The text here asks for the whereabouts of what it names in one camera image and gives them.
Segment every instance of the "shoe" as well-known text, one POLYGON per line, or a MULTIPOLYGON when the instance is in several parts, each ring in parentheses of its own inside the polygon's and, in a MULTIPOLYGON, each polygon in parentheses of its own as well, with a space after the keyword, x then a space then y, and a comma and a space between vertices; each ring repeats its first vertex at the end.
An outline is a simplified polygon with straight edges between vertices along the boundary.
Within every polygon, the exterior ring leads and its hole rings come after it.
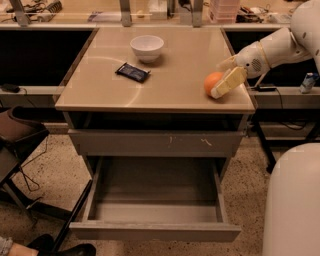
POLYGON ((54 246, 53 237, 49 234, 44 234, 33 240, 27 247, 37 251, 51 251, 54 246))
POLYGON ((39 251, 38 256, 95 256, 96 248, 92 244, 79 244, 61 252, 39 251))

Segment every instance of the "black chair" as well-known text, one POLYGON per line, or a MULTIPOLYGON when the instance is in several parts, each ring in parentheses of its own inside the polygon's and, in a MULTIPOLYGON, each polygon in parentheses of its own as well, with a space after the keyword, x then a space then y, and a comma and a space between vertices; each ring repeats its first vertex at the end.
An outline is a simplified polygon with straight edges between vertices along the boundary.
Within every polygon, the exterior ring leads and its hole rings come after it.
POLYGON ((25 119, 23 110, 26 109, 14 107, 0 113, 0 201, 18 205, 34 223, 33 211, 63 220, 52 249, 57 251, 89 194, 92 180, 88 181, 72 211, 32 200, 14 184, 13 176, 22 171, 22 164, 49 135, 41 122, 25 119))
POLYGON ((22 171, 23 162, 49 135, 49 131, 41 122, 20 118, 21 109, 14 107, 0 113, 0 188, 35 222, 29 210, 34 200, 26 200, 12 177, 22 171))

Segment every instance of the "gray drawer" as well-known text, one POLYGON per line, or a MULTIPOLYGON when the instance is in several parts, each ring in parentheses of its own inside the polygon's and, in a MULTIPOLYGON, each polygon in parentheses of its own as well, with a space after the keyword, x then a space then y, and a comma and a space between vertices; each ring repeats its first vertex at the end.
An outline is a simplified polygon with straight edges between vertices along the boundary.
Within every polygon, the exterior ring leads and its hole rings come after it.
POLYGON ((231 157, 239 131, 69 130, 79 155, 231 157))
POLYGON ((208 158, 100 158, 80 239, 233 241, 215 162, 208 158))

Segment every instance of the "beige countertop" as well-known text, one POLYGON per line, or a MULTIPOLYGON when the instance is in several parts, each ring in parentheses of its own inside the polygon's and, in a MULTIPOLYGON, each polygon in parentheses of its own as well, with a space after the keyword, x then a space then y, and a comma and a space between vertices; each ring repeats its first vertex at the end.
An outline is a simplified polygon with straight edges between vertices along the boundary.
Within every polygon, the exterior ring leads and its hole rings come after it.
POLYGON ((63 111, 142 111, 253 113, 244 85, 219 100, 205 94, 205 77, 230 56, 219 28, 119 26, 100 28, 56 103, 63 111), (163 38, 160 58, 141 63, 130 48, 132 38, 163 38), (129 63, 150 70, 143 83, 115 74, 129 63))

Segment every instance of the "white robot body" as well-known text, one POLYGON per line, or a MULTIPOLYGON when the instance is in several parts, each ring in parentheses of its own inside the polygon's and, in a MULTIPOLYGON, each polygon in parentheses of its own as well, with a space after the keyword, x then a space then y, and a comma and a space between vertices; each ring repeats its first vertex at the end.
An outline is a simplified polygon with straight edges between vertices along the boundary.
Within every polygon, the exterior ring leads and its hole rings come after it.
POLYGON ((291 30, 297 42, 313 57, 320 73, 320 0, 305 2, 291 19, 291 30))
POLYGON ((307 1, 292 15, 290 28, 281 28, 218 64, 218 71, 225 72, 227 76, 217 82, 211 91, 212 97, 222 97, 246 78, 265 75, 281 64, 313 58, 320 73, 319 14, 320 0, 307 1))
POLYGON ((255 78, 281 64, 311 58, 310 53, 296 42, 290 29, 281 28, 243 48, 235 56, 235 62, 237 66, 246 68, 248 78, 255 78))

